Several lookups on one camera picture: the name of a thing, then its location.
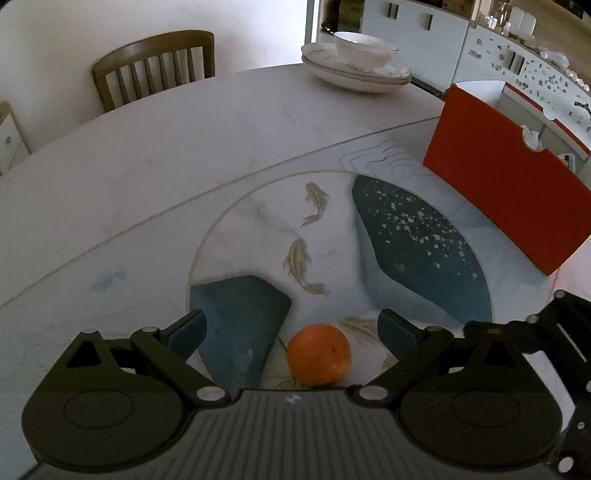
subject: white tissue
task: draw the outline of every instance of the white tissue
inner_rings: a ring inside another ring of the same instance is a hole
[[[523,129],[523,133],[521,135],[526,146],[532,150],[542,150],[542,142],[540,139],[538,139],[539,132],[530,130],[527,128],[527,125],[521,125],[521,128]]]

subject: blue stain pattern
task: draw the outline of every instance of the blue stain pattern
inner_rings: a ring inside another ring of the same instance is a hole
[[[492,321],[486,278],[470,245],[432,205],[360,175],[353,201],[380,269],[459,322]]]
[[[191,310],[207,317],[199,355],[214,382],[235,395],[258,388],[291,299],[254,275],[191,287]]]

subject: white wall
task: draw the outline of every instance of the white wall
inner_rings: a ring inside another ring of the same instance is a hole
[[[90,68],[172,30],[215,35],[216,76],[300,61],[306,0],[12,0],[0,11],[0,97],[38,150],[102,113]]]

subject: plate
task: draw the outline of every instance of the plate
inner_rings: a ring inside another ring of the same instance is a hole
[[[336,45],[332,43],[308,43],[301,48],[301,52],[308,64],[313,63],[323,69],[342,73],[359,80],[387,82],[412,77],[410,69],[397,63],[395,54],[388,65],[372,72],[366,72],[349,65],[343,57],[339,56]]]
[[[410,83],[411,77],[406,77],[404,80],[399,80],[398,83],[377,83],[377,82],[370,82],[367,80],[360,80],[357,78],[351,78],[349,76],[345,76],[340,73],[332,72],[328,69],[322,69],[319,66],[313,64],[312,62],[306,60],[305,57],[302,57],[302,61],[308,65],[310,70],[316,75],[319,79],[324,80],[325,82],[329,82],[333,85],[338,87],[346,88],[348,90],[355,90],[356,92],[369,92],[369,93],[387,93],[397,90],[408,83]]]

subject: bowl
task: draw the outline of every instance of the bowl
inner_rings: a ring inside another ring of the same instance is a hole
[[[335,33],[336,50],[349,65],[365,72],[383,67],[392,59],[398,48],[381,40],[361,33]]]

